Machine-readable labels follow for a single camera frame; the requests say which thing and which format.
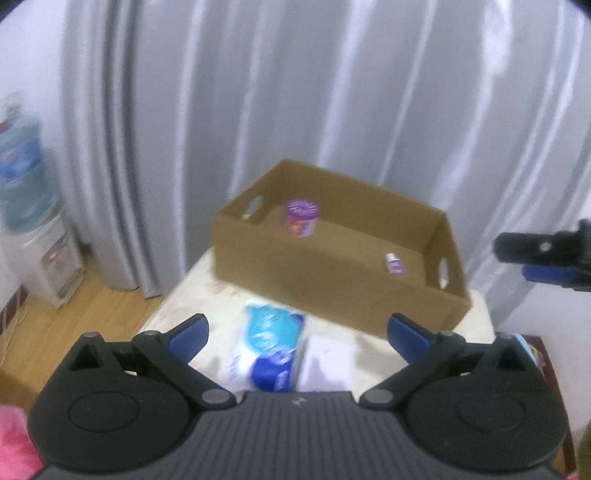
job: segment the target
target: white curtain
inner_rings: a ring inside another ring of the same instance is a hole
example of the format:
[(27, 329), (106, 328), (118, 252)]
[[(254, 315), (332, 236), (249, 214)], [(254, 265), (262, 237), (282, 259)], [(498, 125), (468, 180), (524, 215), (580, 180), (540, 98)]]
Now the white curtain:
[(170, 291), (212, 215), (284, 157), (449, 213), (495, 321), (501, 231), (589, 191), (591, 35), (566, 0), (71, 0), (61, 185), (111, 285)]

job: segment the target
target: water bottle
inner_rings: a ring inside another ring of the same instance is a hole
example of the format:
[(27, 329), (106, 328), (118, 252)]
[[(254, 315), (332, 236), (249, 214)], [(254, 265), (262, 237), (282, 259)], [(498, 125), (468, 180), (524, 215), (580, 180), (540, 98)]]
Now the water bottle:
[(17, 101), (0, 123), (0, 213), (10, 233), (26, 233), (58, 210), (41, 158), (40, 123), (22, 115)]

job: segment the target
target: blue tissue package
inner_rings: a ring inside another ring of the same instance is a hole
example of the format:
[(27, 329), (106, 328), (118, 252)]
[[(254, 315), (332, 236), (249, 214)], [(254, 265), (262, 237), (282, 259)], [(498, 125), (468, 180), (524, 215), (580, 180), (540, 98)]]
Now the blue tissue package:
[(304, 316), (270, 305), (249, 304), (247, 320), (228, 365), (232, 391), (289, 392)]

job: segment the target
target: table surface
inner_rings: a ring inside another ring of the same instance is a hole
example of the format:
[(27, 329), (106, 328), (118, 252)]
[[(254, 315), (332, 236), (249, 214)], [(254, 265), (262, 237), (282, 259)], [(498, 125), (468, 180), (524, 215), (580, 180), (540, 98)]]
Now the table surface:
[[(495, 334), (486, 303), (479, 293), (470, 291), (470, 295), (472, 309), (454, 331), (463, 335), (468, 342), (492, 343)], [(141, 330), (166, 332), (195, 313), (205, 314), (210, 323), (209, 342), (190, 365), (223, 385), (220, 373), (226, 366), (241, 331), (248, 300), (281, 305), (218, 280), (215, 276), (214, 251), (211, 248), (203, 254)], [(305, 339), (312, 333), (355, 345), (356, 365), (351, 391), (356, 398), (406, 366), (406, 362), (386, 340), (307, 314), (302, 338)]]

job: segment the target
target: white box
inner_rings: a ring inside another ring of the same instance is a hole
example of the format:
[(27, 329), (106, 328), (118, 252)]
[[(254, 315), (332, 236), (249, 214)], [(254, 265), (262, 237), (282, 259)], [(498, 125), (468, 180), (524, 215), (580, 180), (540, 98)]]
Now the white box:
[(310, 335), (300, 357), (297, 391), (349, 391), (356, 348), (322, 335)]

